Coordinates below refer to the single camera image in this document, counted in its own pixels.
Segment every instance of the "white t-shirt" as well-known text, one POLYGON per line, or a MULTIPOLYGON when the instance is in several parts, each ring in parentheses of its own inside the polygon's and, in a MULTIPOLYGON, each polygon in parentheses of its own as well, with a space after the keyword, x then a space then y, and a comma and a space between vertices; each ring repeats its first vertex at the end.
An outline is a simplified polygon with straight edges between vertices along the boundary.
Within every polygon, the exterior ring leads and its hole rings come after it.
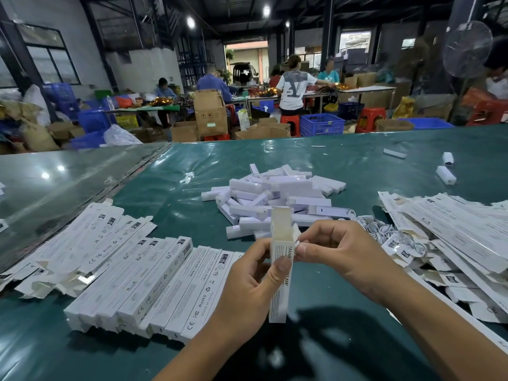
POLYGON ((282 90, 280 97, 280 109, 293 111, 303 107, 303 94, 307 85, 314 85, 317 79, 301 70, 284 72, 280 77, 277 89, 282 90))

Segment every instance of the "hand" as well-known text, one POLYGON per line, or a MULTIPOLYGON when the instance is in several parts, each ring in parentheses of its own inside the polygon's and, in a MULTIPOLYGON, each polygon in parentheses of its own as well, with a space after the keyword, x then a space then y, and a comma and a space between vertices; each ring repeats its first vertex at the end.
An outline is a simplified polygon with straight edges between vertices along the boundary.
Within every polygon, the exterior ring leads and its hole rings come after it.
POLYGON ((208 328, 225 329, 224 334, 238 348, 261 328, 273 296, 291 270, 291 260, 285 256, 271 267, 264 263, 269 252, 270 239, 258 239, 233 264, 217 308, 206 324, 208 328))
POLYGON ((296 261, 330 266, 379 304, 384 304, 387 287, 410 279, 355 221, 318 220, 298 240, 302 243, 296 248, 296 261))

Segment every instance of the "person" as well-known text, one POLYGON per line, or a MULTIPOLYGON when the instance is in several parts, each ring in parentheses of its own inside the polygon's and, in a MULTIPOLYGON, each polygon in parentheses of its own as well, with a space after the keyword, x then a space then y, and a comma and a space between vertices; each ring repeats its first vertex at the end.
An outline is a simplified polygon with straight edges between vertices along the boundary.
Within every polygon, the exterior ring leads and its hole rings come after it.
MULTIPOLYGON (((331 267, 388 308, 443 380, 508 379, 508 356, 407 275, 355 221, 318 220, 298 240, 296 261, 331 267)), ((263 260, 269 250, 270 240, 259 239, 233 264, 210 320, 153 381, 212 380, 257 333, 291 269, 290 259, 284 256, 267 271, 263 260)))
POLYGON ((270 82, 268 85, 270 88, 276 88, 277 84, 279 84, 280 80, 280 65, 276 64, 276 66, 273 67, 272 72, 270 73, 270 82))
POLYGON ((280 77, 277 84, 277 94, 280 96, 280 110, 283 115, 294 116, 305 114, 303 109, 303 94, 307 85, 329 85, 325 80, 318 80, 307 72, 300 70, 302 59, 298 55, 291 55, 288 58, 289 71, 280 77))
POLYGON ((233 96, 225 84, 224 80, 219 78, 219 72, 213 65, 208 65, 206 67, 206 75, 198 80, 197 85, 198 91, 203 89, 217 89, 222 93, 224 103, 231 103, 233 96))
POLYGON ((325 69, 319 73, 317 78, 319 80, 326 80, 331 83, 339 83, 340 77, 336 70, 333 69, 335 63, 333 62, 333 58, 330 57, 326 62, 325 69))
MULTIPOLYGON (((176 98, 176 94, 172 89, 169 88, 168 81, 165 78, 160 78, 159 83, 156 86, 155 94, 158 97, 174 97, 176 98)), ((163 128, 171 127, 171 121, 169 120, 168 111, 157 111, 157 116, 161 121, 163 128)))
POLYGON ((156 86, 155 94, 158 97, 176 97, 176 94, 169 88, 168 81, 165 78, 160 78, 156 86))

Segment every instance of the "green table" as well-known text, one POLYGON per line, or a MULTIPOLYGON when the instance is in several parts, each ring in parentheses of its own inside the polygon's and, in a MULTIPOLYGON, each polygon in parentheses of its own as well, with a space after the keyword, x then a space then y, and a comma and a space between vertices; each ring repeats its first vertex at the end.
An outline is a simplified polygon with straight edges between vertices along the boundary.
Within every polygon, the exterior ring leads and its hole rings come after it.
MULTIPOLYGON (((230 178, 283 164, 347 183, 330 198, 334 206, 372 214, 378 191, 405 196, 448 192, 470 201, 506 199, 508 126, 453 128, 390 134, 356 134, 302 139, 242 140, 174 144, 115 197, 132 216, 153 215, 155 237, 191 236, 194 245, 245 251, 252 239, 228 241, 228 221, 200 193, 230 178), (311 145, 324 145, 314 148, 311 145), (407 153, 400 160, 384 148, 407 153), (454 154, 457 185, 435 175, 444 151, 454 154)), ((62 310, 70 300, 52 294, 22 301, 0 300, 0 377, 5 380, 150 380, 181 344, 128 333, 71 332, 62 310)), ((489 324, 508 338, 504 326, 489 324)), ((409 334, 331 269, 295 264, 285 325, 265 324, 226 364, 219 379, 434 380, 435 373, 409 334), (278 348, 283 365, 267 356, 278 348)))

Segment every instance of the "ceiling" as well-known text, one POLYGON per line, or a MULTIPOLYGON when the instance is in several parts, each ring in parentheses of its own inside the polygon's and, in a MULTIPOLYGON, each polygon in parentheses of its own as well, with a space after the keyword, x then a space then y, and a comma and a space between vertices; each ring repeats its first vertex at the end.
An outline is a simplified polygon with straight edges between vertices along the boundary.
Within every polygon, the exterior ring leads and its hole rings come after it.
MULTIPOLYGON (((165 0, 194 17, 208 38, 235 42, 266 38, 285 29, 293 18, 296 30, 323 26, 325 0, 165 0), (268 19, 262 16, 271 7, 268 19)), ((365 28, 397 21, 447 20, 454 0, 335 0, 334 21, 344 28, 365 28)))

